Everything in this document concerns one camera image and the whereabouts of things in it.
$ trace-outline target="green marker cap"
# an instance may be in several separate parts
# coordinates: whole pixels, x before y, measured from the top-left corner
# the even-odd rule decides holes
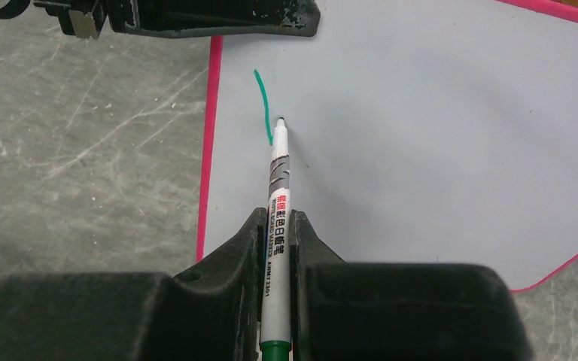
[[[263,361],[288,361],[291,343],[286,341],[265,341],[260,343]]]

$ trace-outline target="white board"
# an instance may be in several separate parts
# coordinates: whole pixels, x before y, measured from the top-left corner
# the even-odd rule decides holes
[[[471,262],[530,287],[578,253],[578,24],[483,0],[320,2],[315,38],[224,39],[204,254],[291,197],[348,261]]]

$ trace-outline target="floor scratch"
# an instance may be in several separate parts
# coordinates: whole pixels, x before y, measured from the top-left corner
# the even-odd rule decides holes
[[[63,82],[63,85],[61,86],[61,89],[59,90],[59,93],[56,95],[56,97],[54,97],[54,100],[51,103],[56,102],[57,100],[59,100],[59,98],[61,97],[61,95],[63,94],[63,90],[65,90],[65,87],[68,85],[69,80],[71,79],[71,76],[74,75],[74,73],[79,70],[79,69],[74,69],[71,71],[70,75],[68,75],[67,79],[65,79],[65,82]]]
[[[94,83],[96,82],[96,79],[99,78],[99,75],[101,74],[101,71],[103,70],[103,67],[105,66],[105,63],[108,61],[107,58],[105,60],[103,60],[101,66],[99,66],[99,70],[96,72],[96,75],[94,75],[94,77],[92,78],[92,81],[90,82],[90,86],[87,88],[87,91],[85,92],[85,94],[83,95],[83,98],[81,99],[81,102],[78,103],[78,106],[76,107],[76,110],[74,111],[74,113],[72,113],[70,119],[68,120],[68,125],[65,127],[65,131],[63,132],[63,137],[61,139],[61,144],[59,144],[59,148],[56,150],[56,152],[60,152],[61,149],[63,148],[63,144],[65,143],[65,137],[67,136],[67,134],[69,133],[69,130],[71,128],[71,125],[74,123],[74,118],[76,118],[76,114],[78,114],[78,111],[81,109],[81,107],[83,106],[83,103],[85,102],[85,99],[87,98],[87,96],[90,94],[90,92],[92,91],[92,87],[94,86]]]
[[[183,71],[183,73],[178,75],[176,77],[176,79],[174,79],[174,81],[172,81],[163,91],[166,92],[166,91],[170,90],[171,88],[173,88],[174,85],[176,85],[179,81],[181,81],[181,79],[183,77],[186,77],[190,72],[191,72],[191,70]]]
[[[163,130],[165,130],[165,128],[167,128],[170,124],[174,123],[174,120],[176,120],[176,119],[178,119],[178,115],[175,115],[172,119],[169,120],[169,122],[165,123],[164,126],[162,126],[160,129],[155,131],[154,134],[150,135],[149,138],[145,139],[142,143],[140,143],[138,145],[138,147],[140,148],[140,147],[144,146],[147,142],[152,140],[155,136],[159,135]]]
[[[51,28],[45,29],[45,32],[51,32],[52,30],[56,30],[56,29],[58,29],[58,28],[60,28],[60,27],[61,27],[61,25],[52,26]]]
[[[50,61],[53,61],[53,60],[54,60],[54,58],[56,57],[56,54],[59,52],[59,49],[61,48],[61,45],[62,45],[62,44],[58,44],[58,45],[56,46],[56,50],[54,51],[54,54],[52,55],[52,58],[50,59]]]
[[[148,111],[148,112],[144,112],[144,111],[139,111],[138,113],[132,115],[131,117],[127,118],[126,120],[124,120],[121,124],[117,125],[114,129],[112,129],[108,134],[106,134],[105,136],[103,136],[103,138],[101,138],[99,141],[97,141],[94,145],[88,147],[87,149],[81,151],[74,159],[66,162],[65,164],[59,166],[59,167],[55,167],[52,170],[50,170],[47,173],[47,178],[54,178],[57,175],[63,173],[67,168],[69,168],[70,166],[72,166],[73,164],[75,164],[76,162],[78,162],[79,160],[81,160],[83,157],[87,156],[88,154],[90,154],[90,151],[96,147],[98,147],[99,145],[103,144],[105,141],[107,141],[112,135],[114,135],[119,129],[123,128],[124,126],[126,126],[127,124],[130,124],[134,119],[140,118],[140,117],[146,117],[149,115],[155,115],[155,114],[161,114],[161,113],[165,113],[162,112],[161,110],[170,106],[171,103],[174,101],[174,99],[176,99],[176,96],[178,94],[180,94],[181,92],[185,91],[187,88],[189,88],[190,86],[192,86],[192,84],[194,84],[195,82],[198,81],[198,79],[200,79],[201,76],[204,75],[204,73],[207,72],[207,68],[205,68],[204,70],[202,70],[200,73],[198,73],[196,76],[194,76],[187,84],[185,84],[184,86],[182,86],[178,91],[176,91],[176,93],[174,93],[172,96],[170,96],[164,103],[162,103],[161,105],[159,105],[158,107],[154,108],[152,111]]]
[[[19,117],[19,119],[13,121],[12,123],[8,124],[5,128],[3,128],[3,131],[8,130],[9,128],[12,128],[13,126],[17,125],[18,123],[20,123],[22,120],[25,120],[27,117],[29,117],[30,115],[32,115],[32,113],[34,113],[33,111],[29,111],[27,114],[22,115],[21,117]]]

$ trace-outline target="green ink stroke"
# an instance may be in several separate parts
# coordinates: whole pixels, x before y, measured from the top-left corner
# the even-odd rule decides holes
[[[265,90],[265,84],[263,79],[260,77],[258,70],[254,69],[254,76],[260,87],[260,93],[263,95],[263,104],[265,106],[265,127],[267,128],[267,138],[269,139],[269,145],[273,144],[273,134],[271,133],[271,124],[269,124],[269,101],[267,100],[267,91]]]

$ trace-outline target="pink border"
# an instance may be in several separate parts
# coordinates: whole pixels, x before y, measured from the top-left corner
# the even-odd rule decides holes
[[[211,153],[214,149],[216,108],[218,106],[218,84],[221,81],[223,59],[223,37],[211,37],[209,45],[209,70],[207,99],[205,103],[205,136],[202,141],[202,164],[200,168],[200,201],[198,207],[198,235],[196,238],[196,262],[205,251],[205,228],[207,226],[207,202],[209,200],[209,175],[211,174]]]
[[[553,0],[498,0],[511,5],[527,8],[540,13],[550,14],[562,19],[578,23],[578,8],[562,5]],[[209,197],[209,175],[211,173],[211,152],[214,147],[214,128],[216,122],[216,107],[218,106],[218,83],[221,78],[221,62],[223,56],[223,38],[214,36],[211,38],[209,51],[209,75],[207,83],[207,105],[205,107],[205,138],[202,144],[202,168],[200,174],[200,202],[198,211],[198,238],[196,242],[196,261],[200,261],[205,251],[205,227],[207,221],[207,202]],[[514,293],[532,290],[540,286],[552,276],[559,273],[572,262],[578,260],[578,254],[560,265],[555,271],[549,273],[544,279],[536,284],[511,290]]]
[[[553,0],[498,0],[499,2],[506,2],[507,4],[533,10],[538,13],[544,13],[559,17],[562,19],[574,21],[578,23],[578,8],[570,5],[560,4]]]

